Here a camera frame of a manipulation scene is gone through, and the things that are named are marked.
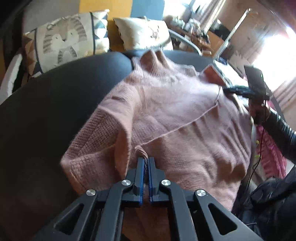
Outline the person right hand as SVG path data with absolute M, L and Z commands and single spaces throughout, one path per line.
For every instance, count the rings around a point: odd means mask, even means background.
M 259 103 L 256 100 L 250 99 L 248 103 L 248 111 L 256 125 L 261 125 L 266 122 L 270 115 L 270 107 L 266 101 Z

